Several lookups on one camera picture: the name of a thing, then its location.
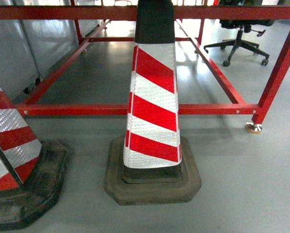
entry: black cone top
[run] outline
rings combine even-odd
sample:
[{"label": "black cone top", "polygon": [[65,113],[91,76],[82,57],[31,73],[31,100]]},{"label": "black cone top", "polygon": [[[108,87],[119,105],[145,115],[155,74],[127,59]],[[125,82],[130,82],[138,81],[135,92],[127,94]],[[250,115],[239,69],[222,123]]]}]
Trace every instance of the black cone top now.
[{"label": "black cone top", "polygon": [[139,0],[135,42],[138,44],[175,42],[174,9],[170,0]]}]

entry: chair wheel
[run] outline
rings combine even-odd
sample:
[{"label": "chair wheel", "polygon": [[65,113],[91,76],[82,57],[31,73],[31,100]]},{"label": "chair wheel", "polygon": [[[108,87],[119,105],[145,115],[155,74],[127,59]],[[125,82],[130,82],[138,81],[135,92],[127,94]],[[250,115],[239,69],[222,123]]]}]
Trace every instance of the chair wheel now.
[{"label": "chair wheel", "polygon": [[230,66],[230,61],[228,61],[228,60],[224,60],[224,61],[223,61],[223,66],[225,66],[225,67]]},{"label": "chair wheel", "polygon": [[268,62],[269,62],[268,59],[263,59],[263,60],[261,61],[261,65],[262,65],[262,66],[266,66],[266,65],[268,64]]}]

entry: red steel bar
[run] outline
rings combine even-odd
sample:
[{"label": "red steel bar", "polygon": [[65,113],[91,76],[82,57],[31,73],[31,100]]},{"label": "red steel bar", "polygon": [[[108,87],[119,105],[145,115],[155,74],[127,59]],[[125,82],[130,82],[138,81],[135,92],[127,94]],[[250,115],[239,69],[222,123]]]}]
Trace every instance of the red steel bar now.
[{"label": "red steel bar", "polygon": [[[90,116],[126,115],[127,104],[20,104],[16,108],[24,116]],[[250,115],[260,114],[257,104],[180,104],[181,115]]]},{"label": "red steel bar", "polygon": [[[136,6],[0,6],[0,19],[136,20]],[[178,19],[290,19],[290,6],[174,6]]]},{"label": "red steel bar", "polygon": [[[134,37],[84,37],[83,39],[89,39],[89,42],[115,42],[115,41],[134,41]],[[175,41],[190,41],[188,37],[175,37]]]},{"label": "red steel bar", "polygon": [[183,29],[180,21],[177,19],[176,22],[179,24],[179,27],[182,29],[182,31],[185,33],[187,37],[190,38],[190,41],[192,42],[195,49],[198,51],[198,54],[202,57],[203,61],[207,64],[210,71],[222,87],[222,89],[225,91],[229,99],[232,103],[240,103],[245,104],[245,101],[241,97],[241,95],[237,92],[237,90],[233,87],[231,82],[227,79],[227,77],[222,73],[222,71],[218,68],[218,66],[214,63],[212,59],[210,59],[209,55],[204,51],[203,48],[198,44],[197,40],[193,37],[190,37],[187,32]]},{"label": "red steel bar", "polygon": [[[71,6],[76,6],[75,0],[71,0]],[[76,34],[77,34],[77,38],[78,38],[78,44],[80,45],[83,41],[82,35],[81,35],[81,27],[79,25],[78,19],[75,19],[74,23],[75,23]]]},{"label": "red steel bar", "polygon": [[[204,6],[207,6],[207,5],[208,5],[208,0],[204,0],[203,5],[204,5]],[[202,43],[202,36],[203,36],[203,29],[204,29],[204,21],[205,21],[204,18],[201,19],[200,30],[199,30],[199,36],[198,36],[198,38],[197,38],[197,41],[198,41],[198,43],[199,43],[200,45],[201,45],[201,43]]]},{"label": "red steel bar", "polygon": [[264,92],[260,98],[259,106],[263,109],[260,114],[253,115],[252,121],[255,124],[261,124],[277,94],[280,85],[290,67],[290,32],[286,38],[280,55],[276,61],[270,78],[266,84]]},{"label": "red steel bar", "polygon": [[[98,29],[96,29],[91,37],[97,36],[105,26],[110,22],[110,20],[104,22]],[[77,59],[80,53],[90,44],[89,40],[84,40],[77,51],[63,63],[63,65],[58,69],[50,73],[50,75],[43,80],[23,101],[24,104],[34,104],[36,103],[42,95],[51,87],[51,85],[63,74],[64,71]]]}]

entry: rubber cone base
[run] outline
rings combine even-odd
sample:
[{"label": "rubber cone base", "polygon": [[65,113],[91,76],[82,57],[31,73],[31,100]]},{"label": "rubber cone base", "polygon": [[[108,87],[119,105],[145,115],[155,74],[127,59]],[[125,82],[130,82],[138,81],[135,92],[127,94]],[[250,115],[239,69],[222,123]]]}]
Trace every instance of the rubber cone base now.
[{"label": "rubber cone base", "polygon": [[42,143],[38,161],[23,188],[0,191],[0,231],[25,228],[56,204],[69,158],[58,142]]},{"label": "rubber cone base", "polygon": [[201,188],[201,179],[195,164],[188,140],[181,137],[182,162],[180,163],[181,179],[177,181],[146,181],[127,183],[125,166],[123,164],[123,147],[125,136],[115,139],[111,143],[110,156],[106,171],[105,191],[119,205],[145,205],[189,202]]}]

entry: traffic cone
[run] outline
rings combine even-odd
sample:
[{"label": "traffic cone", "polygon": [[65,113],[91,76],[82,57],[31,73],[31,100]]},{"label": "traffic cone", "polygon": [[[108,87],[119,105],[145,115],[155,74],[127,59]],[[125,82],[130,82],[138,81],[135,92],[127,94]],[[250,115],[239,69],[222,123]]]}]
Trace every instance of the traffic cone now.
[{"label": "traffic cone", "polygon": [[135,43],[127,132],[111,144],[105,190],[122,205],[186,202],[201,180],[179,134],[171,1],[139,0]]},{"label": "traffic cone", "polygon": [[58,198],[66,149],[36,138],[0,88],[0,231],[28,226]]}]

